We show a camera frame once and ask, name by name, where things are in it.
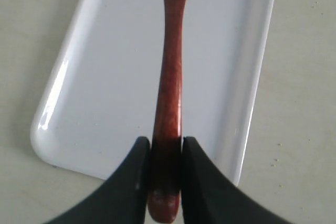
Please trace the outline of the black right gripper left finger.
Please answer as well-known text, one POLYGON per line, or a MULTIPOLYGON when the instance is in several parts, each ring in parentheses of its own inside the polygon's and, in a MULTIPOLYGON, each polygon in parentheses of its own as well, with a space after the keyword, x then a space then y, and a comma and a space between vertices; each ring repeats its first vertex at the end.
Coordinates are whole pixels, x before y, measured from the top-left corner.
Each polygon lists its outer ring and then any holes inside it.
POLYGON ((150 142, 138 137, 115 172, 91 195, 48 223, 144 223, 150 142))

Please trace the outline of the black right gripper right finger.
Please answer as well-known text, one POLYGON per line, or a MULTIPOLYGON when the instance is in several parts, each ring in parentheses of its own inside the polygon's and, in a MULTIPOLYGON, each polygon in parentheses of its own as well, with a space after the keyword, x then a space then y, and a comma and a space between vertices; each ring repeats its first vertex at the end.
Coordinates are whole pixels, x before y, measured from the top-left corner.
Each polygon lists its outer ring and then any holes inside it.
POLYGON ((232 184, 194 137, 183 141, 181 194, 185 223, 287 223, 232 184))

